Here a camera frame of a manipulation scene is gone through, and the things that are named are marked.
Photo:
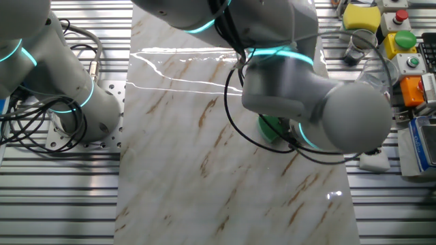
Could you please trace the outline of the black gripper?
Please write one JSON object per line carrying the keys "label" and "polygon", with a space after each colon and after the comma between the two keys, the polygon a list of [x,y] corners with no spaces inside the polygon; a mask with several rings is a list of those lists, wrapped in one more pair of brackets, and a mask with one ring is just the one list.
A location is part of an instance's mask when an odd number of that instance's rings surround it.
{"label": "black gripper", "polygon": [[288,118],[279,118],[279,124],[282,130],[283,139],[290,143],[294,138],[290,132],[290,120]]}

